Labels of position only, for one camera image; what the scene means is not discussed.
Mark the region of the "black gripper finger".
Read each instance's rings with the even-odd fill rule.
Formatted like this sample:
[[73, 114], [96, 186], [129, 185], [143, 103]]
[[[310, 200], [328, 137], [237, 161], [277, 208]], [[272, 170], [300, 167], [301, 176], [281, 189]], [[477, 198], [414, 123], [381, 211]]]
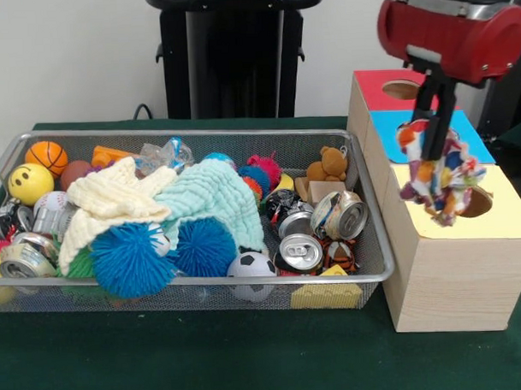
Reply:
[[457, 100], [454, 93], [455, 86], [454, 80], [442, 81], [438, 86], [436, 93], [439, 100], [438, 108], [429, 118], [429, 125], [424, 133], [421, 156], [424, 161], [438, 161], [442, 156]]
[[436, 110], [433, 109], [433, 101], [438, 96], [440, 86], [440, 79], [433, 72], [428, 71], [417, 90], [415, 107], [411, 116], [412, 121], [419, 119], [431, 121], [437, 117]]

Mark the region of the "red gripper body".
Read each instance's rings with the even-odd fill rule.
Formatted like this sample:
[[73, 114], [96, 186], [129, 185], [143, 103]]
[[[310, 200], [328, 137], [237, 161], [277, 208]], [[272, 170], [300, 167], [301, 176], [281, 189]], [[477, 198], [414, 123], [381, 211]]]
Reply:
[[377, 34], [390, 55], [437, 65], [477, 85], [499, 78], [521, 55], [521, 6], [459, 0], [384, 0]]

